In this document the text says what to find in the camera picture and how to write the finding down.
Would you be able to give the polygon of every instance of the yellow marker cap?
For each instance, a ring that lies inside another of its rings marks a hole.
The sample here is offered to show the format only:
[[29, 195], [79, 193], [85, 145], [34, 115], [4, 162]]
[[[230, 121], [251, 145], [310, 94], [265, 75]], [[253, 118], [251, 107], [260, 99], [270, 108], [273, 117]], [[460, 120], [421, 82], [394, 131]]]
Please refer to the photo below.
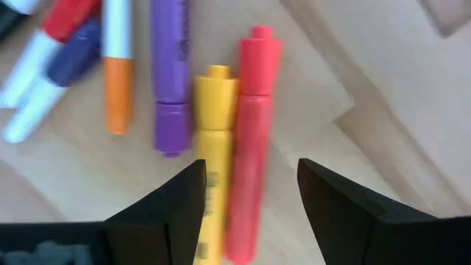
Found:
[[196, 78], [196, 120], [201, 130], [230, 130], [236, 112], [238, 80], [228, 66], [209, 66]]

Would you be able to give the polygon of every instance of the red marker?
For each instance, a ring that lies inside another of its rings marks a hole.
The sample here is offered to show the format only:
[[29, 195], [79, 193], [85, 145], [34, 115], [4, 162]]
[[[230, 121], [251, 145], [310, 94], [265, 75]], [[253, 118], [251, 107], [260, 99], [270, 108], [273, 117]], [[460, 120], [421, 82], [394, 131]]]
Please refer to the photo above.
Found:
[[256, 253], [266, 152], [272, 126], [272, 91], [280, 65], [281, 42], [267, 26], [254, 26], [242, 40], [241, 95], [235, 126], [234, 172], [229, 204], [226, 256], [248, 264]]
[[41, 29], [35, 31], [0, 94], [0, 108], [17, 108], [50, 60], [99, 8], [100, 0], [58, 0]]

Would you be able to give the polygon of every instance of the red marker cap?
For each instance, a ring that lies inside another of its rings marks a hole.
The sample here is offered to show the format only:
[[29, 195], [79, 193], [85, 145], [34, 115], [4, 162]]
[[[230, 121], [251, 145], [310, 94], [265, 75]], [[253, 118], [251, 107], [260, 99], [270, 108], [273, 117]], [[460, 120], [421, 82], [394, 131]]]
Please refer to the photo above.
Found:
[[252, 37], [241, 42], [240, 56], [241, 92], [246, 95], [271, 95], [281, 56], [281, 41], [273, 38], [273, 29], [254, 26]]
[[43, 31], [50, 37], [65, 43], [93, 14], [100, 0], [59, 0], [43, 23]]

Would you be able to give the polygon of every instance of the purple marker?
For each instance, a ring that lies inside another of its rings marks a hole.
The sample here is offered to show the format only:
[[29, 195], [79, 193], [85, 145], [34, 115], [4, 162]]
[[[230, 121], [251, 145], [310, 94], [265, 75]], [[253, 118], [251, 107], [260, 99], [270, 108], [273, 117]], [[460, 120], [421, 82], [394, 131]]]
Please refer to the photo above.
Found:
[[177, 157], [190, 146], [188, 0], [150, 0], [155, 148]]
[[22, 142], [38, 128], [54, 106], [69, 90], [71, 83], [83, 77], [100, 59], [100, 23], [90, 20], [52, 59], [3, 132], [12, 144]]

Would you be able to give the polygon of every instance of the purple highlighter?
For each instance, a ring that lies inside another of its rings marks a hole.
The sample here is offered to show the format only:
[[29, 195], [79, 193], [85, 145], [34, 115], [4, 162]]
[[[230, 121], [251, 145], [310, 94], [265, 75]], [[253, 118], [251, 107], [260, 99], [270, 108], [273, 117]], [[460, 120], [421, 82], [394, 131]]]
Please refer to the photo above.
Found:
[[189, 0], [150, 0], [155, 148], [177, 157], [190, 146]]

